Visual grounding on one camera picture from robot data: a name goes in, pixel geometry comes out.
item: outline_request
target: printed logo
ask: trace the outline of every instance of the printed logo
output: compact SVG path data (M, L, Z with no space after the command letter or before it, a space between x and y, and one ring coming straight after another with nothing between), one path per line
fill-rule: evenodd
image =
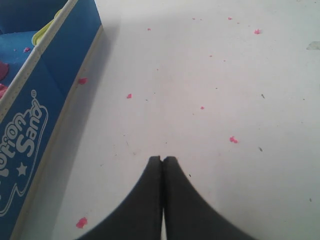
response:
M14 198L27 191L37 162L48 110L31 91L30 109L18 112L9 122L0 143L0 217L6 215Z

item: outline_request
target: white surface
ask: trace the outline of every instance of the white surface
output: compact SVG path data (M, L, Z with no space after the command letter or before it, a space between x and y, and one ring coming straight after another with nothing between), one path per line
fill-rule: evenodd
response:
M171 155L253 237L318 240L320 51L306 50L320 41L315 1L96 0L105 33L22 239L81 236L150 156Z

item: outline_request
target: white floor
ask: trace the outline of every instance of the white floor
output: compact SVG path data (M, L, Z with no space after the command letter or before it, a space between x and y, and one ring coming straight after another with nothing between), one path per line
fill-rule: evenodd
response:
M253 237L319 240L320 51L307 47L320 41L320 1L96 3L104 33L89 82L72 100L22 240L81 236L154 155L178 157L205 200Z

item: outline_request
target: blue box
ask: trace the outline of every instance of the blue box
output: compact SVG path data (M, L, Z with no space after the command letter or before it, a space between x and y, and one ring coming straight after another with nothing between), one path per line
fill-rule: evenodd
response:
M11 50L12 55L19 53L17 61L9 64L11 76L7 77L12 82L7 77L0 82L9 85L0 100L1 240L20 235L59 123L102 25L94 0L68 0L40 43L21 55L22 47L31 45L34 30L39 27L0 34L0 61L14 46L17 49Z

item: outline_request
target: white star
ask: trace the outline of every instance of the white star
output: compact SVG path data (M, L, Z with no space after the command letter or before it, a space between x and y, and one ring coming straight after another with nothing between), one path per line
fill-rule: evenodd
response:
M27 166L24 166L22 162L20 162L20 167L17 167L16 169L17 169L18 172L19 172L18 177L19 177L20 175L26 175Z

